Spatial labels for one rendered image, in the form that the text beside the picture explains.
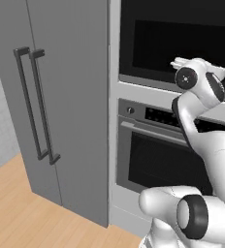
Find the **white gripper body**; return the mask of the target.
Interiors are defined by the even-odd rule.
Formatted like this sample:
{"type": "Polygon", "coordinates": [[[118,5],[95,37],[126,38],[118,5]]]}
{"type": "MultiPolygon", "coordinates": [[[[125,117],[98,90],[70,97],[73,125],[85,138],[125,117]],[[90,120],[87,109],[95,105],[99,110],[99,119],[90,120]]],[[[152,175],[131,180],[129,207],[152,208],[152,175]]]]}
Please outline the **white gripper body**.
{"type": "Polygon", "coordinates": [[[207,70],[209,72],[214,73],[219,78],[225,78],[225,68],[212,65],[211,63],[209,63],[208,61],[206,61],[202,58],[185,59],[185,58],[181,58],[181,57],[176,57],[175,60],[173,62],[171,62],[171,65],[175,69],[179,69],[182,66],[188,64],[189,62],[200,62],[207,67],[207,70]]]}

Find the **black built-in microwave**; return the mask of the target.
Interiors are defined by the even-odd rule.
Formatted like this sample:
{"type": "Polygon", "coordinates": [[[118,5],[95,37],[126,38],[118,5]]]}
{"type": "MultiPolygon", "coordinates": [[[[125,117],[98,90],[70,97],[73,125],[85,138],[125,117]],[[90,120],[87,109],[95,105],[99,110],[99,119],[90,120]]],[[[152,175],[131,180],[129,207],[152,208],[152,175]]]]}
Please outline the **black built-in microwave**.
{"type": "Polygon", "coordinates": [[[121,0],[119,42],[120,80],[178,92],[175,58],[225,68],[225,0],[121,0]]]}

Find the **wide grey fridge door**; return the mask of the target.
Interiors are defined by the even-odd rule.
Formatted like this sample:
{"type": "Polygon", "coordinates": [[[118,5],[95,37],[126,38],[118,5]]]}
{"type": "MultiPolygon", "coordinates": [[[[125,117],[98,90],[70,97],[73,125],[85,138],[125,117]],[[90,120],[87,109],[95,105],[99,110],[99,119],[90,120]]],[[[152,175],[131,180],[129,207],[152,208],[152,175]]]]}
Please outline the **wide grey fridge door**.
{"type": "Polygon", "coordinates": [[[62,205],[109,223],[108,0],[27,0],[62,205]]]}

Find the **narrow grey fridge door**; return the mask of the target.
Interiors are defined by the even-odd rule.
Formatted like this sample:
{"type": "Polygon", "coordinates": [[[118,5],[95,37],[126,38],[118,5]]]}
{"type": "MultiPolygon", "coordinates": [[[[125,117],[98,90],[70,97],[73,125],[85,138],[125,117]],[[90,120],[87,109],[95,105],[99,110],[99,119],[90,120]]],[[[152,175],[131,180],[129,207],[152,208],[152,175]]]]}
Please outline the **narrow grey fridge door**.
{"type": "MultiPolygon", "coordinates": [[[[14,50],[29,47],[35,50],[29,8],[26,0],[0,0],[0,78],[16,131],[16,138],[23,158],[31,190],[57,204],[61,195],[55,165],[49,163],[47,155],[37,158],[37,151],[30,120],[21,87],[14,50]]],[[[30,52],[21,57],[30,103],[35,119],[41,149],[47,149],[40,113],[30,52]]]]}

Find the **white appliance cabinet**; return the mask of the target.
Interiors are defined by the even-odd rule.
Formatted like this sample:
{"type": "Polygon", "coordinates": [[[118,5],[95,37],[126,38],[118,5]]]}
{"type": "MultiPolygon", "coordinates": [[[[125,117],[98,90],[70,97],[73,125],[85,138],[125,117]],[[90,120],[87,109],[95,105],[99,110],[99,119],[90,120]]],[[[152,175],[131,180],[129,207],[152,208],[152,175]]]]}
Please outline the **white appliance cabinet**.
{"type": "MultiPolygon", "coordinates": [[[[110,220],[144,238],[152,218],[139,206],[142,191],[154,187],[190,186],[211,196],[212,186],[203,159],[186,146],[156,139],[122,127],[123,121],[185,140],[172,110],[178,92],[119,79],[121,0],[110,0],[110,220]]],[[[224,101],[194,120],[200,133],[225,131],[224,101]]]]}

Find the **grey fridge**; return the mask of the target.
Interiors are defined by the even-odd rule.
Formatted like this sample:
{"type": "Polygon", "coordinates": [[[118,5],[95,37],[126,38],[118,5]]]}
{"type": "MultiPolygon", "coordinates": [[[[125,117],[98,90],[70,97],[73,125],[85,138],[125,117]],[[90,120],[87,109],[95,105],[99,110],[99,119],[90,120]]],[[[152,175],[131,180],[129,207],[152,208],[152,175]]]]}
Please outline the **grey fridge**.
{"type": "Polygon", "coordinates": [[[109,0],[0,0],[0,78],[34,193],[109,223],[109,0]]]}

